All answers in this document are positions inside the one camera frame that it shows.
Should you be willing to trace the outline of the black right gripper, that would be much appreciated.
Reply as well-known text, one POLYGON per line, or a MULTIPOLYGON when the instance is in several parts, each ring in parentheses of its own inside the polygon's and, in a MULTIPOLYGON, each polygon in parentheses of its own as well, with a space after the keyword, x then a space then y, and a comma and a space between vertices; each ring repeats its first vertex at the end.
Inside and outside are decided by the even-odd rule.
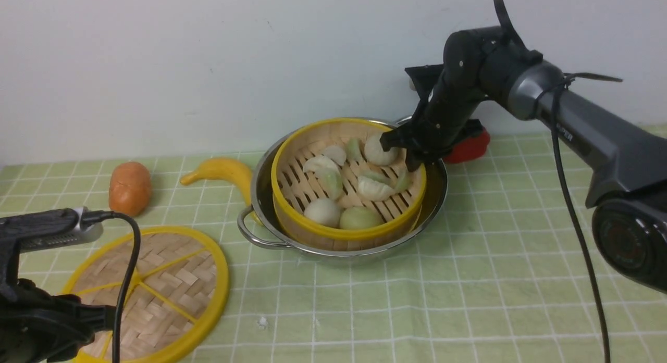
POLYGON ((485 93, 460 83, 458 73, 447 66, 407 67, 419 103, 408 128, 395 128, 380 135, 384 152, 405 150, 405 166, 416 171, 428 156, 447 156, 455 145, 469 137, 467 122, 485 100, 485 93))

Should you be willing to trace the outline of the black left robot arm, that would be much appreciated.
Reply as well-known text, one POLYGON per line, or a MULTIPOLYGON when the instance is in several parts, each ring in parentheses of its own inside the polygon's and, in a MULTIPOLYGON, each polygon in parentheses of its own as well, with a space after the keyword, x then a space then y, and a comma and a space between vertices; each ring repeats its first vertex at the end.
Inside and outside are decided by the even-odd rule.
POLYGON ((18 274, 22 254, 94 242, 113 216, 79 207, 2 218, 2 362, 70 360, 97 333, 114 329, 114 304, 55 296, 18 274))

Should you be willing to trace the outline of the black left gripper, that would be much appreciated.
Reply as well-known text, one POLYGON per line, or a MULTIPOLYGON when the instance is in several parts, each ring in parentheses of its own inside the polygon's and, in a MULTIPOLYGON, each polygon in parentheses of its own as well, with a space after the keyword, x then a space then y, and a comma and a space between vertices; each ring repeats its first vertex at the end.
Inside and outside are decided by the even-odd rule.
POLYGON ((77 242, 79 212, 57 209, 2 218, 2 298, 18 301, 19 256, 77 242))

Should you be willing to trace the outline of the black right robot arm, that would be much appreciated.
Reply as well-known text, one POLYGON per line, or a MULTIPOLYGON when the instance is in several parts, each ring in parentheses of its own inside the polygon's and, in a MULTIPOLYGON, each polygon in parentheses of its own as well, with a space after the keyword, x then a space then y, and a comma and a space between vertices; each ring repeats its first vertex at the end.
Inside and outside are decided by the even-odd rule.
POLYGON ((569 90, 576 78, 617 82, 594 73, 564 73, 527 49, 503 0, 498 26, 452 33, 440 75, 410 120, 380 137, 382 149, 406 150, 410 170, 452 152, 472 135, 470 117, 493 101, 521 121, 550 128, 592 170, 586 207, 605 261, 626 278, 665 293, 665 139, 569 90))

